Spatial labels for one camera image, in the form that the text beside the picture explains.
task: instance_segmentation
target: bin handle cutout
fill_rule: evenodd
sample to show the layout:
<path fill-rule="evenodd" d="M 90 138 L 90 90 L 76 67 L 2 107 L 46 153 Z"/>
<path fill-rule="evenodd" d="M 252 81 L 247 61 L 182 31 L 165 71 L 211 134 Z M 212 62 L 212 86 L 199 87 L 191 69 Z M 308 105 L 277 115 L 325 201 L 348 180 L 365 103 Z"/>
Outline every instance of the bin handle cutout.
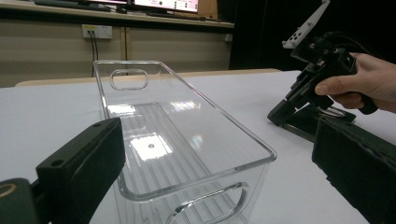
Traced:
<path fill-rule="evenodd" d="M 119 74 L 119 73 L 143 73 L 145 75 L 145 83 L 143 83 L 143 85 L 140 86 L 140 87 L 120 88 L 120 87 L 116 86 L 116 84 L 114 83 L 114 76 L 116 74 Z M 148 73 L 146 71 L 144 71 L 142 69 L 135 69 L 135 68 L 117 69 L 117 70 L 114 70 L 110 74 L 110 85 L 116 91 L 137 91 L 137 90 L 142 90 L 145 87 L 147 87 L 148 83 L 149 83 L 149 75 L 148 75 Z"/>
<path fill-rule="evenodd" d="M 175 209 L 175 211 L 168 217 L 168 219 L 166 219 L 166 224 L 172 223 L 172 221 L 175 219 L 175 217 L 178 214 L 182 213 L 184 210 L 195 205 L 196 203 L 203 201 L 205 199 L 208 199 L 210 197 L 214 197 L 221 193 L 226 193 L 227 191 L 230 191 L 233 189 L 241 189 L 242 190 L 241 197 L 239 198 L 238 204 L 232 210 L 230 210 L 228 213 L 226 213 L 225 215 L 216 217 L 213 220 L 208 220 L 207 222 L 204 222 L 204 224 L 219 223 L 223 220 L 226 220 L 231 217 L 235 217 L 235 216 L 239 215 L 242 212 L 242 210 L 245 208 L 247 198 L 248 198 L 248 183 L 245 183 L 245 182 L 239 182 L 239 183 L 233 184 L 227 188 L 219 189 L 219 190 L 213 191 L 211 193 L 208 193 L 206 195 L 203 195 L 198 198 L 195 198 L 195 199 L 192 199 L 192 200 L 182 203 L 180 206 L 178 206 Z"/>

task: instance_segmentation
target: wall socket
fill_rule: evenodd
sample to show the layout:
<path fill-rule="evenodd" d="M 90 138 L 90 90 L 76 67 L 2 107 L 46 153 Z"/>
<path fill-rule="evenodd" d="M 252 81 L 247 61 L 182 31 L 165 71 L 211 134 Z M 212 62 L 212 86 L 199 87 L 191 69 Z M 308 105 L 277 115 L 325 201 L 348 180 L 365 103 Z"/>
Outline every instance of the wall socket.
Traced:
<path fill-rule="evenodd" d="M 113 38 L 113 28 L 111 26 L 82 24 L 82 36 L 84 38 L 91 38 L 89 31 L 93 31 L 94 37 L 97 39 Z"/>

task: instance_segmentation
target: white table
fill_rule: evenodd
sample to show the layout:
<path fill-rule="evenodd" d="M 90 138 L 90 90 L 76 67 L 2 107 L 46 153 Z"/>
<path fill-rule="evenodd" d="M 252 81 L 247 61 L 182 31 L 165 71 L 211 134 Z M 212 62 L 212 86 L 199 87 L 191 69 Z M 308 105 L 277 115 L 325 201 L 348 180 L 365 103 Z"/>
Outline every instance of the white table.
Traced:
<path fill-rule="evenodd" d="M 273 125 L 270 110 L 290 90 L 298 71 L 186 77 L 277 152 L 250 223 L 367 223 L 311 161 L 313 144 Z M 36 180 L 35 167 L 52 152 L 101 118 L 96 83 L 0 89 L 0 180 Z M 378 111 L 356 123 L 396 144 L 396 115 Z M 92 223 L 117 223 L 110 190 Z"/>

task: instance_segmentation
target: clear plastic bin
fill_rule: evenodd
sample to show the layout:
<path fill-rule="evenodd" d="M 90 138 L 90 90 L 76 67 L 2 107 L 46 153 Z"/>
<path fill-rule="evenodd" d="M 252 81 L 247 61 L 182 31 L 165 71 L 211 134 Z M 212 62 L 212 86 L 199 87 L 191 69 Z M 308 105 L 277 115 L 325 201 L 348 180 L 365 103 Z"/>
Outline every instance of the clear plastic bin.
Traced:
<path fill-rule="evenodd" d="M 161 62 L 93 66 L 122 122 L 120 223 L 248 223 L 276 153 Z"/>

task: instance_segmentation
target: computer screen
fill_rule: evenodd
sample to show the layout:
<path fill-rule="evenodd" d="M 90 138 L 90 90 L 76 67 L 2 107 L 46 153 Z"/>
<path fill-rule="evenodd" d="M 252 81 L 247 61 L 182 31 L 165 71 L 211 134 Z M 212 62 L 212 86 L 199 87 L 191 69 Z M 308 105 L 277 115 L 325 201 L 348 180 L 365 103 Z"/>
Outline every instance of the computer screen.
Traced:
<path fill-rule="evenodd" d="M 199 0 L 132 0 L 132 8 L 198 13 Z"/>

